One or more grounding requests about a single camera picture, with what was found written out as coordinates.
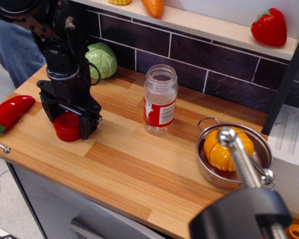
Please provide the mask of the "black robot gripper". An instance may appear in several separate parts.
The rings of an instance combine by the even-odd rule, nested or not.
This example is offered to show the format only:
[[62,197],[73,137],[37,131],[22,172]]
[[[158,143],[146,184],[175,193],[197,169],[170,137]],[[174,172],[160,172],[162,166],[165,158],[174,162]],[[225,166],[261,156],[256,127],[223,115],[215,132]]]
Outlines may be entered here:
[[89,65],[82,63],[61,70],[60,66],[47,64],[49,80],[37,82],[43,109],[51,123],[66,110],[79,115],[80,136],[88,139],[103,120],[101,106],[90,94],[93,83]]

